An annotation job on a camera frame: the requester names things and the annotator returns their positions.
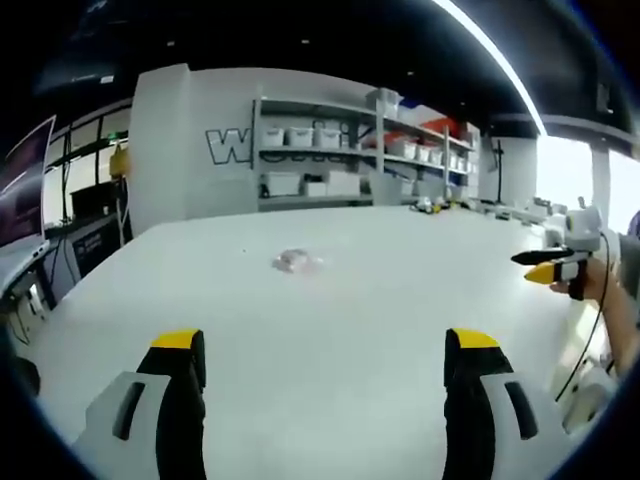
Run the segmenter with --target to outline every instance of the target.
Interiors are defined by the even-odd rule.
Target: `yellow object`
[[[116,145],[116,151],[109,159],[109,175],[111,178],[122,177],[129,173],[129,149]]]
[[[464,328],[454,328],[453,331],[458,335],[460,348],[500,347],[500,344],[486,333],[476,332],[475,330],[465,330]]]
[[[540,265],[533,267],[529,270],[524,278],[534,283],[541,283],[542,285],[551,285],[553,283],[553,272],[555,265],[551,262],[543,262]]]
[[[151,347],[155,348],[191,348],[193,336],[198,332],[197,328],[190,330],[179,330],[177,332],[163,333],[156,338]]]

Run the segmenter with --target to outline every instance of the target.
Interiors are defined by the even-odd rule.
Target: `desk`
[[[520,222],[406,207],[261,213],[155,227],[83,279],[37,339],[63,438],[160,332],[204,331],[204,460],[216,479],[440,478],[449,327],[497,338],[546,386],[570,300],[522,279]],[[271,267],[286,248],[314,275]]]

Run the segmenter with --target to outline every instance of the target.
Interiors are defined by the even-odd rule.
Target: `ceiling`
[[[5,142],[47,114],[65,124],[132,96],[140,72],[182,62],[192,69],[288,68],[386,86],[481,127],[493,115],[526,112],[493,59],[431,0],[323,0],[304,8],[293,0],[51,3],[24,3],[4,16],[13,31],[24,25],[27,32],[2,29],[12,67],[2,92]],[[625,81],[634,84],[640,71],[626,68],[637,42],[622,38],[633,32],[625,22],[631,27],[634,7],[625,3],[634,2],[571,2],[582,7],[578,16],[560,0],[456,1],[509,59],[541,113],[632,132]],[[100,84],[105,75],[115,81]],[[611,88],[613,113],[596,108],[599,83]]]

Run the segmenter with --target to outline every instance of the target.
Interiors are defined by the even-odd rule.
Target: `metal shelving unit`
[[[262,121],[263,116],[292,116],[292,117],[309,117],[318,119],[334,119],[347,122],[349,125],[349,147],[341,149],[326,149],[320,147],[262,147],[260,139],[262,138]],[[387,118],[383,115],[382,110],[369,110],[366,108],[341,105],[332,102],[307,101],[303,99],[281,99],[259,97],[254,101],[253,117],[252,117],[252,137],[251,137],[251,163],[256,175],[260,175],[261,155],[309,155],[318,156],[326,155],[327,157],[344,157],[345,160],[358,161],[360,159],[375,160],[376,170],[385,171],[385,161],[402,163],[406,165],[420,168],[420,171],[441,171],[442,188],[446,195],[447,185],[449,184],[449,173],[466,175],[467,172],[449,168],[450,152],[455,151],[460,155],[467,155],[473,151],[473,148],[466,142],[450,138],[449,132],[445,129],[444,134],[423,128],[417,125],[411,125],[398,119]],[[375,150],[358,150],[359,128],[361,125],[369,127],[370,131],[375,131],[377,147]],[[384,135],[386,131],[403,132],[409,136],[418,137],[430,143],[441,144],[443,148],[443,165],[433,165],[416,160],[397,157],[386,154],[384,152]],[[373,199],[368,195],[356,197],[275,197],[270,199],[260,199],[260,209],[278,208],[283,206],[305,206],[305,205],[329,205],[329,204],[372,204]]]

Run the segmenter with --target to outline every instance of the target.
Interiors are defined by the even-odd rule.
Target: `monitor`
[[[0,248],[43,235],[44,167],[54,121],[36,127],[0,164]]]

